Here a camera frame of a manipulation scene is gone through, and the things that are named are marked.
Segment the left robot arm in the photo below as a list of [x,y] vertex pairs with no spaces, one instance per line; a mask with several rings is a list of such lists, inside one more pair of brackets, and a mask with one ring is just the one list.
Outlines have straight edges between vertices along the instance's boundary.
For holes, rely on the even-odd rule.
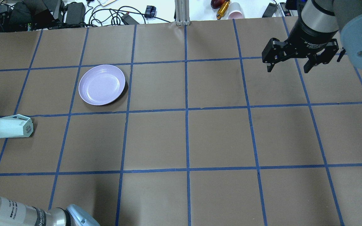
[[77,205],[49,211],[25,205],[0,196],[0,226],[99,226]]

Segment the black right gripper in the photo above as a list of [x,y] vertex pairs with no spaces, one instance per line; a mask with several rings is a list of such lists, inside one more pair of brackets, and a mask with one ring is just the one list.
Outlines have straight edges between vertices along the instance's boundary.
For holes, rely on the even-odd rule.
[[318,32],[314,30],[291,30],[285,42],[270,38],[261,53],[262,62],[266,64],[267,72],[273,67],[291,58],[308,58],[304,65],[304,73],[319,64],[328,64],[339,50],[334,32]]

